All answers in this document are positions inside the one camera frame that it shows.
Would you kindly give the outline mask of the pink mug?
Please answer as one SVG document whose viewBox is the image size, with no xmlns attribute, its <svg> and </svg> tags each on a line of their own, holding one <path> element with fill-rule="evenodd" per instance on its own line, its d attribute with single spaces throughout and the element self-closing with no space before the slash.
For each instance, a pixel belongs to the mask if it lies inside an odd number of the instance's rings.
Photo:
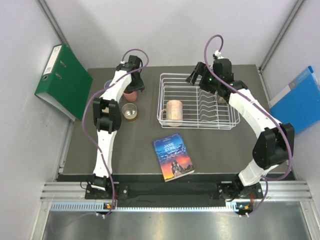
<svg viewBox="0 0 320 240">
<path fill-rule="evenodd" d="M 179 127 L 183 123 L 183 103 L 180 100 L 169 100 L 166 108 L 161 111 L 165 113 L 165 124 L 170 127 Z"/>
</svg>

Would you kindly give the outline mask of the cream and brown cup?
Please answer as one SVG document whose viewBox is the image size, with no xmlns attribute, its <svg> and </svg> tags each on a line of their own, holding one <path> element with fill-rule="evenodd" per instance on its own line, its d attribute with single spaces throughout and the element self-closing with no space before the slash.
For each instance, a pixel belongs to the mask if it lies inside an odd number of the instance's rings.
<svg viewBox="0 0 320 240">
<path fill-rule="evenodd" d="M 138 111 L 137 111 L 137 107 L 135 104 L 133 104 L 133 103 L 124 104 L 121 109 L 121 112 L 127 121 L 134 122 L 137 120 Z"/>
</svg>

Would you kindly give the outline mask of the white wire dish rack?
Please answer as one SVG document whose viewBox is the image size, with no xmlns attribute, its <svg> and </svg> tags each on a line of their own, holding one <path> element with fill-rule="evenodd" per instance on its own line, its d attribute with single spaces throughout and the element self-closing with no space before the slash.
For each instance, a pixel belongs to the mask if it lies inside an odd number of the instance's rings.
<svg viewBox="0 0 320 240">
<path fill-rule="evenodd" d="M 186 73 L 162 73 L 159 77 L 157 120 L 162 128 L 230 130 L 240 123 L 240 114 L 218 95 L 200 89 L 201 77 L 194 85 Z M 182 103 L 182 120 L 169 119 L 169 101 Z"/>
</svg>

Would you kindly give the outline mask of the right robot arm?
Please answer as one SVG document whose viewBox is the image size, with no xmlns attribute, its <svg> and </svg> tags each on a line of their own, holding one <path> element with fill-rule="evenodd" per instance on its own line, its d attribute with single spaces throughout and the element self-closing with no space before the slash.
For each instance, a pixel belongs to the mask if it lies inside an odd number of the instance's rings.
<svg viewBox="0 0 320 240">
<path fill-rule="evenodd" d="M 294 126 L 272 117 L 254 99 L 247 85 L 234 78 L 229 59 L 216 58 L 211 66 L 198 62 L 185 81 L 194 85 L 198 78 L 201 90 L 222 97 L 240 113 L 256 135 L 253 159 L 232 181 L 233 196 L 245 198 L 269 171 L 284 162 L 292 163 Z"/>
</svg>

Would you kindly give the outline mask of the salmon pink cup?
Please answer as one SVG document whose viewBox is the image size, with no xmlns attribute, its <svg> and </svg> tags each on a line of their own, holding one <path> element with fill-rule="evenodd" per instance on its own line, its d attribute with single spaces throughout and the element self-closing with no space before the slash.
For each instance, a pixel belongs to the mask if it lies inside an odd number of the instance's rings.
<svg viewBox="0 0 320 240">
<path fill-rule="evenodd" d="M 128 102 L 134 103 L 138 98 L 138 93 L 136 91 L 130 93 L 124 92 L 123 96 Z"/>
</svg>

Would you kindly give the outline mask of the small grey-beige cup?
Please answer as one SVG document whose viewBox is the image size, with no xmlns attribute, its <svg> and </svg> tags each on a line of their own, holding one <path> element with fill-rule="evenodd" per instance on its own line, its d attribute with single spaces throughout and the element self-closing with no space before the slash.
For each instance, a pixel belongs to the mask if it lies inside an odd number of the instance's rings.
<svg viewBox="0 0 320 240">
<path fill-rule="evenodd" d="M 218 94 L 216 95 L 216 100 L 217 100 L 218 104 L 225 104 L 226 103 L 225 99 Z"/>
</svg>

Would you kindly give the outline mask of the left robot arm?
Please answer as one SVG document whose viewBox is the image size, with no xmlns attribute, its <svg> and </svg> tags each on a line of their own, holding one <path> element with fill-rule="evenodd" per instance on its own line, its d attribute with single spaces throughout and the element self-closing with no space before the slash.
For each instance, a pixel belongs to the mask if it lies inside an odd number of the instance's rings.
<svg viewBox="0 0 320 240">
<path fill-rule="evenodd" d="M 122 123 L 119 100 L 125 91 L 142 92 L 145 89 L 140 75 L 142 66 L 142 60 L 135 55 L 130 55 L 127 62 L 120 62 L 109 86 L 92 102 L 98 148 L 91 187 L 105 199 L 109 198 L 114 191 L 111 184 L 111 160 L 115 136 Z"/>
</svg>

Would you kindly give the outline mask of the lilac cup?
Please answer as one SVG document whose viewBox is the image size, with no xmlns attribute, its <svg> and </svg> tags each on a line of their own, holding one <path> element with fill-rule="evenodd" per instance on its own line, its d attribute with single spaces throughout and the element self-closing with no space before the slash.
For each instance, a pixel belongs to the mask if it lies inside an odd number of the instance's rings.
<svg viewBox="0 0 320 240">
<path fill-rule="evenodd" d="M 110 80 L 108 80 L 108 81 L 104 84 L 104 89 L 105 89 L 105 90 L 107 90 L 107 89 L 110 87 L 112 81 L 113 81 L 113 80 L 110 79 Z"/>
</svg>

